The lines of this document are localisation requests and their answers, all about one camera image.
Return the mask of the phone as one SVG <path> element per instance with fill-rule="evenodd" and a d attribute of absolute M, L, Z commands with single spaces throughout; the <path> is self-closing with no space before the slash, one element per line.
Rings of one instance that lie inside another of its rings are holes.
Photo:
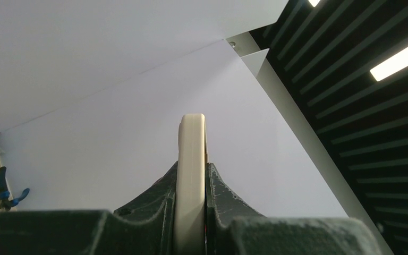
<path fill-rule="evenodd" d="M 205 252 L 206 124 L 201 113 L 185 114 L 178 132 L 173 241 L 175 254 Z"/>

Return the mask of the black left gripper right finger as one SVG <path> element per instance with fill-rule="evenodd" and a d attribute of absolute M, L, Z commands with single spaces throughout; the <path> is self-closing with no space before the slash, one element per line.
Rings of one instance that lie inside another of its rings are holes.
<path fill-rule="evenodd" d="M 207 254 L 381 254 L 363 222 L 353 218 L 266 217 L 207 164 Z"/>

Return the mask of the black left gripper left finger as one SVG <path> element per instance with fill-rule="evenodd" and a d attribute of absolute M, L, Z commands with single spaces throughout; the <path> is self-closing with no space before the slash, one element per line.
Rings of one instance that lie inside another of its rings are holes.
<path fill-rule="evenodd" d="M 0 212 L 0 254 L 172 254 L 177 165 L 116 209 Z"/>

